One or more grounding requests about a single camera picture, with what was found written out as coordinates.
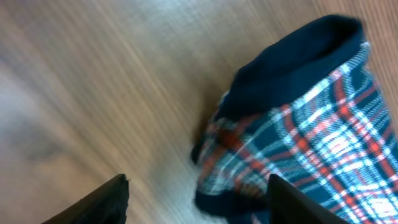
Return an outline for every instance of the wood surface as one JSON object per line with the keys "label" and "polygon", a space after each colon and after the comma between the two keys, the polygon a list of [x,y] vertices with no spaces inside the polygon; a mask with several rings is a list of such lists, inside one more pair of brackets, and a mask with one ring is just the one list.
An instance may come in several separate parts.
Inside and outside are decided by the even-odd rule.
{"label": "wood surface", "polygon": [[0,0],[0,223],[40,223],[117,173],[127,223],[222,223],[190,149],[234,72],[320,16],[359,17],[398,124],[396,0]]}

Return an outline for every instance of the garment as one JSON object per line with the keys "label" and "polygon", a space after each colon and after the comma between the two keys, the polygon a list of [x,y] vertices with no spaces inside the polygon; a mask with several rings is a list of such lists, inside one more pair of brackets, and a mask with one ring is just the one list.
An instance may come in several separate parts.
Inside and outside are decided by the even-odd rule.
{"label": "garment", "polygon": [[397,142],[368,53],[361,23],[331,15],[240,69],[192,151],[197,207],[266,223],[277,174],[349,223],[398,223]]}

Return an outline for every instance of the plaid cloth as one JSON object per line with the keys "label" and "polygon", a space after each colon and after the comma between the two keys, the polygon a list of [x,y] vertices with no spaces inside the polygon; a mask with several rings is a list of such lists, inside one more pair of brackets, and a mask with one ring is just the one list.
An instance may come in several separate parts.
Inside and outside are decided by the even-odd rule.
{"label": "plaid cloth", "polygon": [[397,144],[377,82],[364,67],[368,52],[362,43],[289,104],[210,123],[198,192],[261,198],[277,174],[347,222],[398,223]]}

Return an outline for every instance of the wooden floor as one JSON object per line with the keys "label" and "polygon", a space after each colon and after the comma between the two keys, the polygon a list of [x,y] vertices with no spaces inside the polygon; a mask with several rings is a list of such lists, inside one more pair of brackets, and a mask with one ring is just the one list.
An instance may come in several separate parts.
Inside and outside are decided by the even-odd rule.
{"label": "wooden floor", "polygon": [[358,16],[398,124],[396,0],[0,0],[0,222],[40,223],[117,173],[127,223],[192,204],[197,132],[234,72],[322,15]]}

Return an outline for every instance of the plaid shirt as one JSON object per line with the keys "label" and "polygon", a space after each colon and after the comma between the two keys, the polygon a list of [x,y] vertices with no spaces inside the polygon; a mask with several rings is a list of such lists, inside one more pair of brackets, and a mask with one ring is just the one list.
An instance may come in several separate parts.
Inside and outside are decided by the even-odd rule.
{"label": "plaid shirt", "polygon": [[398,223],[396,139],[377,82],[363,66],[368,52],[361,44],[289,104],[210,123],[198,191],[261,197],[277,174],[347,222]]}

